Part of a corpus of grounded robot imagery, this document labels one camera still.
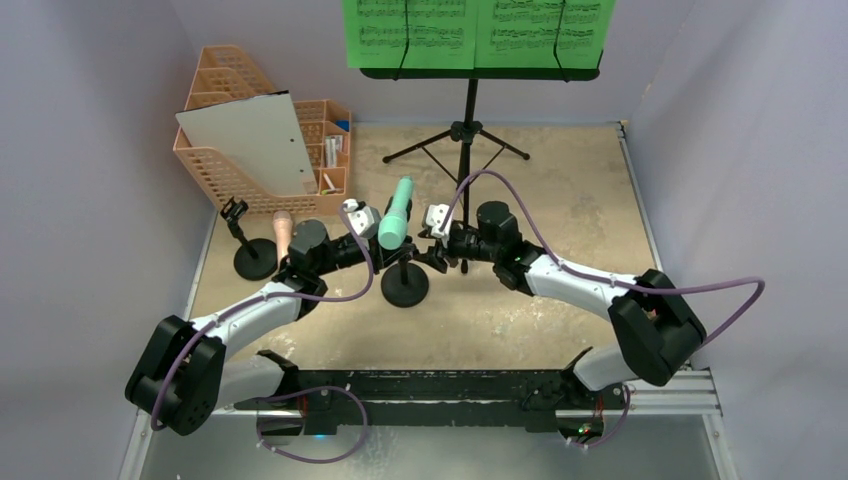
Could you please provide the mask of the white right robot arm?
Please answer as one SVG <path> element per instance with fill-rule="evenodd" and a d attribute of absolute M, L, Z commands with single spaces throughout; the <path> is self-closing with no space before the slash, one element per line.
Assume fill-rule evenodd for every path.
<path fill-rule="evenodd" d="M 616 341 L 581 352 L 561 381 L 564 399 L 584 407 L 610 385 L 663 386 L 698 350 L 707 332 L 670 279 L 654 269 L 618 275 L 566 261 L 524 239 L 508 205 L 488 201 L 477 224 L 455 222 L 446 204 L 423 215 L 420 237 L 434 240 L 424 263 L 445 272 L 459 261 L 489 262 L 508 289 L 563 301 L 611 323 Z"/>

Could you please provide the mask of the black round microphone stand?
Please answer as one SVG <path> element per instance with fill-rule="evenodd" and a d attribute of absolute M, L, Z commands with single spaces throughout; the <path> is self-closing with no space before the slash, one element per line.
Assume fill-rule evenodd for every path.
<path fill-rule="evenodd" d="M 236 201 L 230 197 L 220 211 L 233 238 L 239 241 L 240 247 L 233 258 L 236 273 L 245 280 L 259 281 L 272 276 L 278 269 L 276 243 L 267 238 L 248 240 L 239 220 L 247 213 L 249 206 L 246 201 Z"/>

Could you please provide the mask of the mint green toy microphone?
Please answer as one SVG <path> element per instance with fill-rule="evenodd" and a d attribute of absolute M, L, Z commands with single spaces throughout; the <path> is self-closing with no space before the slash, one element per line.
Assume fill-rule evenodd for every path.
<path fill-rule="evenodd" d="M 414 191 L 410 176 L 402 177 L 388 204 L 378 228 L 378 244 L 387 250 L 398 249 L 404 242 L 408 230 L 408 206 Z"/>

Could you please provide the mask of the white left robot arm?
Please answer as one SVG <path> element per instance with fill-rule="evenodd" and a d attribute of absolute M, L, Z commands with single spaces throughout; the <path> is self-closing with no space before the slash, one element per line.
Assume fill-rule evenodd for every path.
<path fill-rule="evenodd" d="M 256 293 L 215 313 L 190 320 L 171 315 L 153 330 L 125 387 L 126 399 L 149 414 L 155 431 L 186 436 L 224 405 L 231 374 L 226 362 L 264 334 L 303 319 L 332 302 L 324 275 L 363 264 L 366 283 L 342 302 L 364 296 L 379 270 L 414 251 L 408 223 L 397 215 L 342 216 L 345 235 L 306 220 L 293 229 L 277 274 Z"/>

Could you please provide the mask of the pink toy microphone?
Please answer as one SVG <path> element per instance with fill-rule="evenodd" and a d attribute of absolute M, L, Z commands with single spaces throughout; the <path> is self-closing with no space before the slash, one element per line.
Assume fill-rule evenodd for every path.
<path fill-rule="evenodd" d="M 281 263 L 288 254 L 293 237 L 293 220 L 289 212 L 277 211 L 273 214 L 272 227 L 275 233 L 277 261 Z"/>

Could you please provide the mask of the peach plastic file organizer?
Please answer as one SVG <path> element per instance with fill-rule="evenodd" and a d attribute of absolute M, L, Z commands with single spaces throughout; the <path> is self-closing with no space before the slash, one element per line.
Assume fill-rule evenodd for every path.
<path fill-rule="evenodd" d="M 173 152 L 217 206 L 332 215 L 350 193 L 352 112 L 293 100 L 235 45 L 201 50 L 176 119 Z"/>

